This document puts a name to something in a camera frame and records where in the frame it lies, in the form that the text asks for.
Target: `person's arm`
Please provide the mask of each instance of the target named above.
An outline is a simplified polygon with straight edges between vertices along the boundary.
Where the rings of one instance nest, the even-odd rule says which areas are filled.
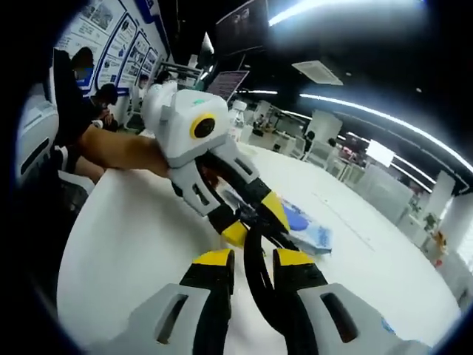
[[[155,139],[89,126],[78,145],[87,160],[104,168],[148,169],[169,176],[169,165]]]

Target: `workstation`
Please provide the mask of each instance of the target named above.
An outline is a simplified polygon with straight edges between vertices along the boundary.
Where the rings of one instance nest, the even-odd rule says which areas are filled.
[[[18,184],[56,152],[75,213],[54,287],[58,324],[93,354],[438,346],[473,302],[471,157],[389,106],[342,100],[337,89],[368,75],[343,55],[273,64],[268,31],[315,8],[282,16],[271,1],[232,3],[196,40],[195,6],[178,15],[158,0],[90,1],[56,45],[71,58],[92,50],[93,69],[77,80],[84,100],[114,84],[118,99],[104,108],[113,135],[154,144],[164,174],[136,163],[104,164],[97,181],[68,172],[50,101],[58,85],[28,98]],[[84,38],[86,27],[98,35]]]

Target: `black hair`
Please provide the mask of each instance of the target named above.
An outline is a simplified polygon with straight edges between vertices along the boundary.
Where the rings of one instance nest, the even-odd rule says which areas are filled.
[[[157,75],[156,80],[154,80],[154,83],[163,84],[164,81],[168,80],[170,76],[171,76],[170,72],[168,72],[167,70],[163,70]]]
[[[112,83],[105,84],[99,90],[97,90],[95,97],[115,105],[118,100],[117,87]]]
[[[94,54],[88,47],[82,47],[71,59],[72,68],[92,68],[94,65]]]

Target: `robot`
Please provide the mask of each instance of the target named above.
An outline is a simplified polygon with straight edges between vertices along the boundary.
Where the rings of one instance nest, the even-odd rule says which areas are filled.
[[[384,318],[339,284],[328,284],[315,263],[285,237],[287,218],[277,196],[228,137],[226,102],[175,83],[151,87],[143,118],[171,167],[176,194],[229,243],[243,248],[245,274],[258,309],[285,337],[289,354],[426,354],[429,348],[398,338]],[[221,173],[251,207],[234,212],[206,182],[203,169]],[[272,284],[261,238],[273,251]],[[129,318],[128,328],[92,354],[223,354],[234,252],[198,257],[178,285],[167,285]]]

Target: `desk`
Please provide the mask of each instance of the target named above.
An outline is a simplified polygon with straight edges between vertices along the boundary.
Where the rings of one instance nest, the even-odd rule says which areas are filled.
[[[333,253],[316,262],[329,282],[377,308],[403,339],[434,345],[460,311],[441,276],[386,218],[311,164],[239,145],[274,191],[333,230]],[[108,170],[74,225],[58,279],[59,320],[79,345],[111,339],[132,310],[178,283],[199,254],[221,247],[210,224],[145,171]],[[272,245],[264,240],[267,267]],[[286,354],[284,339],[251,298],[236,250],[226,354]]]

